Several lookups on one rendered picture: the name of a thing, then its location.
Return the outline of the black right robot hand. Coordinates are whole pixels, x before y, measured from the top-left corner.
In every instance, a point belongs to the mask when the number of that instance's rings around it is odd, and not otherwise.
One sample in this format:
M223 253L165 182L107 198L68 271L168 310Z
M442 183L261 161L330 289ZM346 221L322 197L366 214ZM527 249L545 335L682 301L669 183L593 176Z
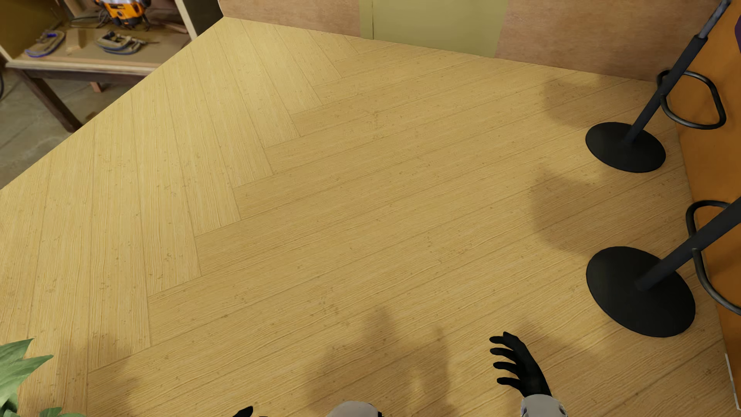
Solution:
M489 350L490 354L503 358L502 361L494 362L493 367L511 374L498 377L497 384L519 391L524 398L533 395L552 395L540 365L525 342L509 332L491 336L489 341L495 344L495 347Z

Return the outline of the green leafy plant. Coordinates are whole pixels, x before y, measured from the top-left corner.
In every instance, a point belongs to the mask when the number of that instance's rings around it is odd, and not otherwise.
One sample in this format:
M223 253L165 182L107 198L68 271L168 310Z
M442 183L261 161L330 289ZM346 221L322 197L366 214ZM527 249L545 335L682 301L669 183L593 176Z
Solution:
M82 374L35 344L0 345L0 417L87 417Z

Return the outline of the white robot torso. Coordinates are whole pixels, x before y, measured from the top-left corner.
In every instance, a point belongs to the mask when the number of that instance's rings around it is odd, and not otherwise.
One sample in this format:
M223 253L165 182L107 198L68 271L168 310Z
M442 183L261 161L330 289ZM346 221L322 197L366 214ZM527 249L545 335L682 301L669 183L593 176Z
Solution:
M325 417L384 417L384 415L371 403L347 401L335 406Z

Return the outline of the black bar stool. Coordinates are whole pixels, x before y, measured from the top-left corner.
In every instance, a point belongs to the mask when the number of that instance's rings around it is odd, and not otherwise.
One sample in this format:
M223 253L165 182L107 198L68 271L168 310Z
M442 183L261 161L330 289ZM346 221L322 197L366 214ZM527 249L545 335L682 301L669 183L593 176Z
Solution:
M633 124L624 122L602 122L591 127L585 143L590 153L612 168L630 173L647 173L660 168L665 161L665 149L657 138L645 130L653 115L662 109L675 123L697 130L715 130L727 121L717 86L701 73L689 70L690 64L708 42L709 33L724 15L732 0L721 0L707 23L691 39L672 68L656 76L656 91ZM677 116L669 107L668 95L682 76L701 81L711 94L717 111L718 121L713 124L699 124Z
M732 203L701 200L685 214L689 238L665 258L628 246L598 251L588 262L586 282L601 310L622 327L643 336L672 337L693 323L696 304L677 273L693 261L703 289L720 306L741 316L741 306L710 282L702 251L741 224L741 197Z

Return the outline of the orange bar counter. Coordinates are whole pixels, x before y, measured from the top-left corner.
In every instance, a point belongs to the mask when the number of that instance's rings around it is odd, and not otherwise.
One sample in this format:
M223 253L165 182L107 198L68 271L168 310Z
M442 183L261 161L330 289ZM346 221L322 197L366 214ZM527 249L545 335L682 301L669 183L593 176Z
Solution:
M694 200L732 203L741 197L741 0L714 26L689 70L711 80L722 100L726 124L714 130L677 126ZM669 95L672 111L683 119L709 124L717 119L711 94L699 80L682 77ZM702 251L714 289L741 307L741 224ZM741 407L741 315L718 307L729 375Z

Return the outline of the pale green door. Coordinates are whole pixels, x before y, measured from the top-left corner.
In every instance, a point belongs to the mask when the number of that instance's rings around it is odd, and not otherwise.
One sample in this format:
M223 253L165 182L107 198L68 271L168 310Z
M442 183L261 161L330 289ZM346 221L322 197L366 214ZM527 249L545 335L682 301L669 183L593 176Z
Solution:
M508 0L359 0L363 38L495 56Z

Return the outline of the grey metal clamp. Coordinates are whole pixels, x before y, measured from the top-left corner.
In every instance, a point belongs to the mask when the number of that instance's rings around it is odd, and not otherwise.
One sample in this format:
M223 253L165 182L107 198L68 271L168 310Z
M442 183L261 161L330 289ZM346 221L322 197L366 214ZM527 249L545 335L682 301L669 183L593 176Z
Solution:
M113 31L109 31L95 40L95 45L104 52L120 56L133 55L148 44L147 41L134 36L124 36Z

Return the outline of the wooden workbench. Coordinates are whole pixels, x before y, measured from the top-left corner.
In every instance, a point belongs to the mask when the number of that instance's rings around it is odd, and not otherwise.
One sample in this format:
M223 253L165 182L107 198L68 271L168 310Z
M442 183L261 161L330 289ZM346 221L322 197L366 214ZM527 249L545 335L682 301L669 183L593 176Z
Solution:
M73 133L82 123L48 80L134 85L198 35L186 0L152 0L146 16L150 30L143 24L127 30L116 26L93 0L0 0L0 61ZM38 59L24 54L44 31L54 30L66 34L55 52ZM95 45L109 31L149 44L133 55L109 54Z

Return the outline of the orange power tool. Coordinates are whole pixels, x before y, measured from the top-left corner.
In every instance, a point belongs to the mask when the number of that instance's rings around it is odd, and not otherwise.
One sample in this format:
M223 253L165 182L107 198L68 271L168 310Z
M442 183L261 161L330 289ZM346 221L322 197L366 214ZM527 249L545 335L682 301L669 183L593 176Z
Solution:
M111 21L118 27L134 30L143 24L146 31L151 24L146 16L152 0L93 0L94 4L105 9Z

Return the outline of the blue metal clamp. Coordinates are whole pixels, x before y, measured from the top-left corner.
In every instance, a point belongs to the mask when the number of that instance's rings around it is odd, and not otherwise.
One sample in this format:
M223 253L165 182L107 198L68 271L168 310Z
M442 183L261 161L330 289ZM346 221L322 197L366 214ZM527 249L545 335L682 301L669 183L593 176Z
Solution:
M44 31L35 43L24 50L30 58L38 59L55 52L65 39L64 31Z

